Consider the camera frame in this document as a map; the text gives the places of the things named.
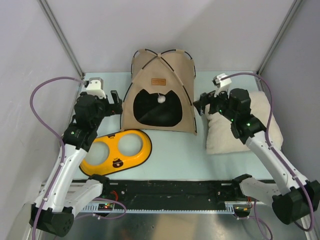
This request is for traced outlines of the black tent pole back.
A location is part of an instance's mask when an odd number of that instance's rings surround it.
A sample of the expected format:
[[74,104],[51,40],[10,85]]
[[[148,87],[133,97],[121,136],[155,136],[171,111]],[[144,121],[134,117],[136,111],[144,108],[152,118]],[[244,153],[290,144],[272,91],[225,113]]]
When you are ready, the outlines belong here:
[[155,52],[148,48],[137,50],[131,60],[130,74],[134,79],[140,71],[165,68],[181,77],[196,77],[196,66],[193,57],[185,50],[169,49]]

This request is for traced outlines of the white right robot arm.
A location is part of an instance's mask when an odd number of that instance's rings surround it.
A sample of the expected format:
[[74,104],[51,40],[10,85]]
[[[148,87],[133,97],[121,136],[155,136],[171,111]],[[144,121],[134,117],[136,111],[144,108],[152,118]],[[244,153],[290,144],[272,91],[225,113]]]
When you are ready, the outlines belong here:
[[266,167],[274,180],[267,184],[244,174],[235,179],[232,197],[238,201],[250,196],[272,208],[277,218],[289,225],[309,215],[313,220],[320,203],[320,183],[301,174],[284,154],[267,139],[264,124],[251,113],[251,99],[241,88],[202,93],[193,102],[200,115],[209,108],[210,114],[219,113],[230,121],[233,136],[246,145]]

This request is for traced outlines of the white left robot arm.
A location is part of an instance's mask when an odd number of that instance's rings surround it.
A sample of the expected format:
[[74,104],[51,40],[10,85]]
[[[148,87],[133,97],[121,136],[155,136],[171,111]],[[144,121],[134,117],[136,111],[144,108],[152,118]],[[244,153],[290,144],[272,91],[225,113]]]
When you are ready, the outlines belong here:
[[71,123],[60,139],[60,152],[44,189],[31,206],[30,225],[33,229],[64,237],[71,230],[78,213],[95,198],[107,199],[111,194],[109,179],[93,174],[72,195],[68,190],[74,174],[89,152],[105,117],[123,112],[118,92],[108,98],[81,92],[74,105]]

